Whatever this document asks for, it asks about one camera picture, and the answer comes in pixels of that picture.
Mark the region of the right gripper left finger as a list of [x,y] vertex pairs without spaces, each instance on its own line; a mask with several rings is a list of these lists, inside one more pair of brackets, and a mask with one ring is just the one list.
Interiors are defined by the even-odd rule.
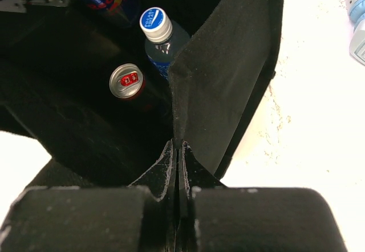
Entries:
[[128,186],[33,186],[1,226],[2,251],[174,251],[175,149]]

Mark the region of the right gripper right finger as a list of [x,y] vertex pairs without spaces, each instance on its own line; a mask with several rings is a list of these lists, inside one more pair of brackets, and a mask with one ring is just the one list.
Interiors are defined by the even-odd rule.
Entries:
[[326,200],[309,188],[228,188],[178,153],[177,251],[345,251]]

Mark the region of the black canvas bag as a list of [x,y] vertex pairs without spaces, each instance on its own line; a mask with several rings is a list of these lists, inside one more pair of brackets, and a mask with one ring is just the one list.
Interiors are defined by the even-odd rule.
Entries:
[[[37,139],[51,155],[35,186],[126,186],[186,141],[221,176],[273,76],[283,0],[141,0],[192,36],[154,72],[136,29],[119,29],[75,3],[1,12],[1,129]],[[118,63],[142,67],[172,99],[172,118],[140,114],[111,95]]]

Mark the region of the blue label water bottle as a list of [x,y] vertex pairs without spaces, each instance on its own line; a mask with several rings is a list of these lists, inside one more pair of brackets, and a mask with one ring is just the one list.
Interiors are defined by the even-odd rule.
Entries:
[[146,37],[145,53],[149,61],[168,79],[169,66],[189,42],[190,35],[160,7],[150,7],[143,12],[139,25]]

